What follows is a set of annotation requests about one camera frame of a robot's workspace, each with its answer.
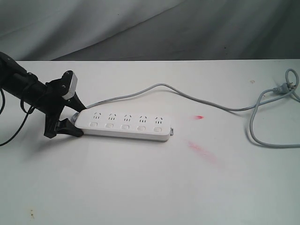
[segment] red stain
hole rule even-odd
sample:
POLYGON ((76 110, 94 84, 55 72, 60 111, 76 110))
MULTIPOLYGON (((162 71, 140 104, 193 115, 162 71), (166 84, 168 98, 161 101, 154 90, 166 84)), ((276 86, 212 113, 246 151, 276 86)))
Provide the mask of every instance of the red stain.
POLYGON ((194 151, 196 151, 202 158, 209 161, 210 163, 213 163, 213 164, 218 163, 218 159, 216 158, 216 156, 214 154, 210 153, 209 151, 204 150, 203 148, 201 148, 200 146, 198 146, 192 142, 188 142, 188 146, 191 149, 193 149, 194 151))
POLYGON ((195 120, 202 120, 204 118, 204 116, 194 116, 195 120))

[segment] white power strip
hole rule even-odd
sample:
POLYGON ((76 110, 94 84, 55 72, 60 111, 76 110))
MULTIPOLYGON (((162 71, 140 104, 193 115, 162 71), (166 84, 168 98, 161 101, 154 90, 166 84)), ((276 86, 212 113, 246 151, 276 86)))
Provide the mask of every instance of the white power strip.
POLYGON ((80 112, 75 126, 85 135, 167 141, 173 135, 167 116, 112 112, 95 108, 80 112))

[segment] gray fabric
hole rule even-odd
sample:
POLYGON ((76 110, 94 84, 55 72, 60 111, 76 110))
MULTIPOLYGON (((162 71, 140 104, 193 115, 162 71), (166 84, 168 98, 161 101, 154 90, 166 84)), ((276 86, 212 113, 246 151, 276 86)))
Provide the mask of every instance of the gray fabric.
POLYGON ((298 0, 0 0, 17 60, 300 58, 298 0))

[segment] power strip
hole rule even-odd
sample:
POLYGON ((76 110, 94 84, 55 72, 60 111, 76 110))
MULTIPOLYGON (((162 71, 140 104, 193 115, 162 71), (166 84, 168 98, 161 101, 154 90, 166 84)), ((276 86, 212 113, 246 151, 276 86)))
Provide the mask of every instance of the power strip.
POLYGON ((167 141, 173 135, 167 116, 97 110, 80 112, 75 126, 85 135, 167 141))

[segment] table surface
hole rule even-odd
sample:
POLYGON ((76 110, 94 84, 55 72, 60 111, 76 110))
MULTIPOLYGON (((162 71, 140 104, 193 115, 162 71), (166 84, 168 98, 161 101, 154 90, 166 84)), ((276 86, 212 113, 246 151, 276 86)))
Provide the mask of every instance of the table surface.
MULTIPOLYGON (((285 82, 288 68, 300 72, 300 60, 19 63, 42 82, 73 70, 85 105, 168 83, 198 98, 244 107, 285 82)), ((19 100, 6 96, 0 142, 25 116, 19 100)), ((224 112, 164 87, 99 107, 169 115, 174 136, 167 142, 87 135, 47 139, 44 115, 35 111, 0 148, 1 224, 299 224, 300 149, 251 143, 251 112, 224 112)), ((262 106, 254 124, 257 137, 299 143, 299 111, 292 99, 262 106)), ((73 113, 66 108, 61 118, 73 113)))

